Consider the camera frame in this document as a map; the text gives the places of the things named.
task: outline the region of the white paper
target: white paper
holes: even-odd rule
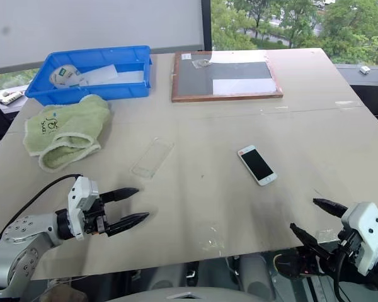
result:
[[[118,77],[118,72],[116,71],[115,65],[108,65],[87,71],[81,75],[84,80],[87,81],[88,85],[98,85]]]
[[[191,60],[192,55],[190,53],[183,53],[183,54],[181,54],[181,59],[182,60]]]
[[[112,80],[106,81],[103,84],[125,84],[125,83],[141,83],[144,81],[144,71],[125,71],[118,72],[118,76]]]
[[[213,95],[253,94],[275,92],[273,79],[219,79],[213,80]]]
[[[212,52],[210,63],[252,63],[266,62],[264,50],[240,50],[235,52]]]

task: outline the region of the white table surface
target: white table surface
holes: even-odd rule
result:
[[[173,55],[152,57],[148,98],[109,101],[112,122],[103,150],[56,174],[42,171],[22,145],[24,120],[42,106],[26,102],[0,143],[0,230],[39,189],[81,172],[100,192],[135,186],[113,203],[112,219],[151,216],[108,238],[68,240],[47,252],[33,278],[155,267],[300,245],[295,222],[320,241],[333,240],[340,220],[312,204],[323,197],[378,205],[378,121],[320,49],[268,51],[282,99],[180,103],[170,101]],[[129,172],[155,137],[174,148],[151,180]],[[278,174],[260,187],[237,156],[256,145]],[[67,205],[72,180],[52,188],[25,214]]]

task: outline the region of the smartphone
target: smartphone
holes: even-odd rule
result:
[[[277,174],[263,160],[255,146],[251,145],[241,149],[238,151],[238,155],[259,185],[264,186],[277,178]]]

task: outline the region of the white wall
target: white wall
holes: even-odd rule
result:
[[[125,45],[203,45],[200,0],[0,0],[0,68]]]

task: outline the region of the clear phone case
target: clear phone case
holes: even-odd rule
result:
[[[173,143],[167,142],[161,138],[155,138],[145,154],[133,166],[132,173],[143,178],[152,178],[173,146]]]

